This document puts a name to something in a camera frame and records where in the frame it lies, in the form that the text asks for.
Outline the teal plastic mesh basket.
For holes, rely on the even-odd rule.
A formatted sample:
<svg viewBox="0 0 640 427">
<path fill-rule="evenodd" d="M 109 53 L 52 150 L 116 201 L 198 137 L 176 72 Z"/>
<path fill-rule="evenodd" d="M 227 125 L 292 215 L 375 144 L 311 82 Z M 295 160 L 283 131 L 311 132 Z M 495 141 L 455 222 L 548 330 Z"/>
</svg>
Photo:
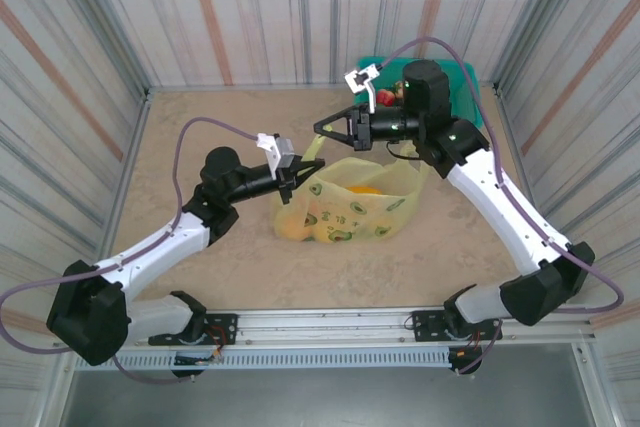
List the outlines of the teal plastic mesh basket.
<svg viewBox="0 0 640 427">
<path fill-rule="evenodd" d="M 384 60 L 383 57 L 366 56 L 361 57 L 356 64 L 358 70 L 368 67 L 370 64 L 381 64 Z M 452 59 L 417 59 L 417 58 L 403 58 L 399 57 L 391 61 L 391 63 L 384 67 L 378 78 L 374 79 L 373 85 L 376 92 L 380 89 L 391 90 L 390 88 L 402 79 L 402 70 L 405 65 L 413 62 L 414 60 L 434 60 L 437 62 L 441 70 L 447 75 L 450 83 L 450 102 L 452 104 L 452 115 L 467 119 L 471 121 L 475 127 L 481 128 L 483 126 L 482 116 L 476 107 L 473 100 L 470 88 L 466 82 L 462 69 L 457 62 Z M 475 76 L 475 71 L 471 64 L 465 62 L 466 70 L 471 78 L 471 81 L 476 89 L 477 93 L 480 93 L 478 81 Z M 368 94 L 365 91 L 355 94 L 354 103 L 368 102 Z"/>
</svg>

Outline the yellow fake lemon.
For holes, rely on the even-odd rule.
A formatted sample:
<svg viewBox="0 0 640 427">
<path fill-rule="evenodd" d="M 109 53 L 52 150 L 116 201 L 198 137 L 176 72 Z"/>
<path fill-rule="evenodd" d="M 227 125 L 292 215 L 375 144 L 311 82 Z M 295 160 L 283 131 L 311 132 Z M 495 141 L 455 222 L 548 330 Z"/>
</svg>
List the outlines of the yellow fake lemon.
<svg viewBox="0 0 640 427">
<path fill-rule="evenodd" d="M 278 235 L 287 240 L 296 242 L 303 241 L 308 237 L 305 220 L 287 218 L 280 221 L 277 225 Z"/>
</svg>

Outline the yellow-green avocado print plastic bag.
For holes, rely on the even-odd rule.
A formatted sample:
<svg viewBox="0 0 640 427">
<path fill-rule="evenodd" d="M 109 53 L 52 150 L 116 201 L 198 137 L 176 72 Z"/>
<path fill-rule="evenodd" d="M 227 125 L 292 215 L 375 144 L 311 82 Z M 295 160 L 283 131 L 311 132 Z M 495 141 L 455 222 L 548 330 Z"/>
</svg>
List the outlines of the yellow-green avocado print plastic bag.
<svg viewBox="0 0 640 427">
<path fill-rule="evenodd" d="M 345 157 L 313 174 L 299 187 L 289 204 L 274 197 L 271 219 L 275 234 L 280 221 L 305 220 L 308 237 L 316 224 L 350 231 L 350 241 L 390 238 L 406 227 L 415 215 L 429 173 L 424 163 L 410 161 L 413 146 L 401 144 L 400 157 L 382 165 L 357 157 Z M 350 186 L 370 186 L 385 195 L 357 195 Z"/>
</svg>

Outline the aluminium mounting rail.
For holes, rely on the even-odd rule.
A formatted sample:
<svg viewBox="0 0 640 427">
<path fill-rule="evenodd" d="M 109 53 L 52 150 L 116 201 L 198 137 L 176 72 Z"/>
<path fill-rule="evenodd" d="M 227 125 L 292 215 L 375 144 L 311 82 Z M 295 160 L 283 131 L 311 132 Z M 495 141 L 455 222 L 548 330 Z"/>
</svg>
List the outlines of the aluminium mounting rail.
<svg viewBox="0 0 640 427">
<path fill-rule="evenodd" d="M 415 342 L 407 308 L 239 310 L 235 348 L 387 347 Z M 502 344 L 582 344 L 595 341 L 586 317 L 552 314 L 535 326 L 505 320 Z"/>
</svg>

